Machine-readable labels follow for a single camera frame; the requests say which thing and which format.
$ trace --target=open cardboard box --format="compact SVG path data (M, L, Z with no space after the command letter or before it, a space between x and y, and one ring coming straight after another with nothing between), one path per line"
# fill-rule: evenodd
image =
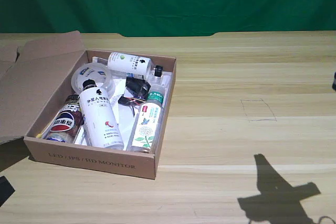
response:
M154 154L35 138L73 93L70 81L76 69L91 62L93 56L107 59L109 55L109 51L85 50L78 31L29 41L16 63L0 79L0 142L24 136L38 162L154 179L175 83L175 58L136 54L151 58L165 71L172 72Z

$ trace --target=cable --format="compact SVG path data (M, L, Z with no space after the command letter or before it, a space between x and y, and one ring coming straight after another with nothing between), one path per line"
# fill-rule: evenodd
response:
M336 222L332 218L330 218L329 216L322 216L322 217L320 217L320 219L317 222L317 224L321 224L321 222L322 222L323 219L329 219L329 220L332 221L332 223L336 224Z

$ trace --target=plastic bottle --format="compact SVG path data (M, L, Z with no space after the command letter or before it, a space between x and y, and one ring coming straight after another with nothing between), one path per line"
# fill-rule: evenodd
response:
M159 122L162 116L162 104L165 88L161 85L161 70L156 70L150 79L151 88L147 101L143 103L135 119L127 151L154 152L159 134Z
M70 144L74 143L79 128L83 123L78 99L77 94L68 96L45 139Z
M107 62L107 67L112 74L122 77L131 77L141 80L148 80L154 75L156 66L150 58L128 55L120 52L112 52Z
M86 80L79 95L84 127L89 145L122 150L124 143L104 88L97 88L95 81Z

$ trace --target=white bottle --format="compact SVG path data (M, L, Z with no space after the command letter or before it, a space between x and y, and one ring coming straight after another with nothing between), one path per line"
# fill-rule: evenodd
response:
M95 147L123 150L124 143L113 114L108 93L86 80L79 95L88 142Z
M153 153L159 136L159 121L162 116L162 104L165 88L161 85L161 71L155 72L150 79L151 88L135 119L133 130L127 145L127 151Z
M107 67L117 76L148 80L154 73L155 65L150 58L112 52Z

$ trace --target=green label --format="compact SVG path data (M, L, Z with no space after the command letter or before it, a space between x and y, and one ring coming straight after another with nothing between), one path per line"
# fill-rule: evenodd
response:
M158 93L156 91L152 91L148 94L147 100L157 100L162 104L163 103L163 95L161 95L160 93Z

